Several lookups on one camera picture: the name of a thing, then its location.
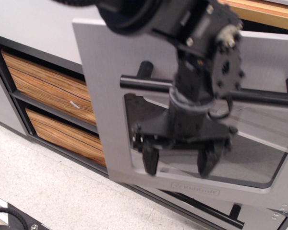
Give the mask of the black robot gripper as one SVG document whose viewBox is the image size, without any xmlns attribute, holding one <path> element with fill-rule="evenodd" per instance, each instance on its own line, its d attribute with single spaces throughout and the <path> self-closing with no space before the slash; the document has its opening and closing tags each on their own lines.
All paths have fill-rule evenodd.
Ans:
<svg viewBox="0 0 288 230">
<path fill-rule="evenodd" d="M 144 169 L 149 175 L 156 175 L 160 150 L 195 149 L 200 150 L 200 176 L 209 176 L 238 132 L 221 122 L 226 115 L 211 114 L 215 103 L 213 97 L 194 102 L 170 92 L 167 107 L 162 107 L 131 94 L 131 147 L 143 153 Z"/>
</svg>

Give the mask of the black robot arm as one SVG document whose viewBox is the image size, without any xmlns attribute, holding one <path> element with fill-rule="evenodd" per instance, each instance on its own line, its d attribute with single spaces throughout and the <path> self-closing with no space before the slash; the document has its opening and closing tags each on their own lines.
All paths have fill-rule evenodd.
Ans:
<svg viewBox="0 0 288 230">
<path fill-rule="evenodd" d="M 120 35 L 149 34 L 175 46 L 178 71 L 169 89 L 169 107 L 129 123 L 132 147 L 155 175 L 161 150 L 195 150 L 207 177 L 231 149 L 236 128 L 213 115 L 217 99 L 232 109 L 231 91 L 240 87 L 242 22 L 216 0 L 66 0 L 74 7 L 95 5 L 107 27 Z"/>
</svg>

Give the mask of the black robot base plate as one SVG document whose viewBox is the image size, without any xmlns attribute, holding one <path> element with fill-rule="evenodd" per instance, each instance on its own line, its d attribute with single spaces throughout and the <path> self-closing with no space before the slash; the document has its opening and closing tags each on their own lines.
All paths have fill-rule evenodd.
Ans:
<svg viewBox="0 0 288 230">
<path fill-rule="evenodd" d="M 27 223 L 29 230 L 49 230 L 49 228 L 44 225 L 43 223 L 39 222 L 38 220 L 34 219 L 30 215 L 26 214 L 25 212 L 21 211 L 14 205 L 8 203 L 7 208 L 16 211 Z M 16 230 L 24 230 L 23 225 L 21 222 L 12 214 L 8 214 L 8 225 L 9 227 L 16 229 Z"/>
</svg>

